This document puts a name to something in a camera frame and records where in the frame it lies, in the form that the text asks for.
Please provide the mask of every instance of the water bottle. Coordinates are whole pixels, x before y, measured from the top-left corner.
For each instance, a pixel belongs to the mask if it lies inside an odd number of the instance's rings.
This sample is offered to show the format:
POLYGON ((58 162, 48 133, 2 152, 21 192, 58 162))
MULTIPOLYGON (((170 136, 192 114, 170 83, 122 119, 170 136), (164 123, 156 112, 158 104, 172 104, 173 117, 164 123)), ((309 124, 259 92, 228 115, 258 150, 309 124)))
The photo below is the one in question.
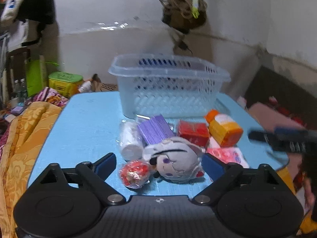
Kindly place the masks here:
POLYGON ((14 93, 16 97, 18 98, 18 103, 22 101, 22 94, 21 94, 21 86, 19 83, 19 80, 14 81, 14 93))
POLYGON ((91 81, 86 81, 78 87, 79 93, 90 93, 91 92, 91 81))
POLYGON ((22 95, 22 102, 25 102, 28 99, 28 91, 26 89, 25 79, 21 79, 21 95, 22 95))

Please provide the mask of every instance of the patterned blanket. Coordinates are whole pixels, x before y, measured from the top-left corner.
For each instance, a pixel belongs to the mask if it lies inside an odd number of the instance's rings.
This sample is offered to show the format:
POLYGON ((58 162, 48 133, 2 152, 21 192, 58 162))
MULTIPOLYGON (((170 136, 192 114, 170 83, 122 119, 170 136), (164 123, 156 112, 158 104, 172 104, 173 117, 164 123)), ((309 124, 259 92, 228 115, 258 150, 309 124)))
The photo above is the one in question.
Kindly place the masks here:
POLYGON ((16 238, 13 208, 26 191, 29 175, 61 108, 33 102, 4 135, 0 162, 0 226, 2 238, 16 238))

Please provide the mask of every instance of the plastic basket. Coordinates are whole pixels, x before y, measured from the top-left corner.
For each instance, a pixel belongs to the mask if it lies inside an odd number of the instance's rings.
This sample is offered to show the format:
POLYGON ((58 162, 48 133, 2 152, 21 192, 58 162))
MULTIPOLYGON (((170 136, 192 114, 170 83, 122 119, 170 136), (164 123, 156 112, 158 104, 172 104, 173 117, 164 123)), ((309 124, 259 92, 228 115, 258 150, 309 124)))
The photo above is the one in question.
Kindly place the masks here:
POLYGON ((195 57, 155 54, 117 56, 109 73, 118 77, 123 114, 199 117, 214 105, 227 71, 195 57))

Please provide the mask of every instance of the orange cap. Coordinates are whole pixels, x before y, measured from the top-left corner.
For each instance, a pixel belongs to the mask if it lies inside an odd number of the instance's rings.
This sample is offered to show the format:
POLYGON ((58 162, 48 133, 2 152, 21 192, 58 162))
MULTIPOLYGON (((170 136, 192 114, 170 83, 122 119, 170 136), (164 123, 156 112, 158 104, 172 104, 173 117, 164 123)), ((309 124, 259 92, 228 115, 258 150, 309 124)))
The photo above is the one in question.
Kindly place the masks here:
POLYGON ((209 124, 214 118, 215 116, 219 114, 219 112, 216 109, 212 109, 208 112, 208 114, 205 115, 205 119, 207 121, 207 123, 209 124))

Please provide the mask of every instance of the red box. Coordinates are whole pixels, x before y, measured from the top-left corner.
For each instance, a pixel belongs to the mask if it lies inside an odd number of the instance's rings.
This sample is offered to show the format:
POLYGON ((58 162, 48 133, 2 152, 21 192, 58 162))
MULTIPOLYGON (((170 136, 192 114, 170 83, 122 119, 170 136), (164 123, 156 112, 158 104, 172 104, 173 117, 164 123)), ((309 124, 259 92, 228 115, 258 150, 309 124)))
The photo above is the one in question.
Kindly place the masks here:
POLYGON ((189 142, 205 147, 209 140, 209 131, 206 124, 180 120, 177 127, 178 136, 189 142))

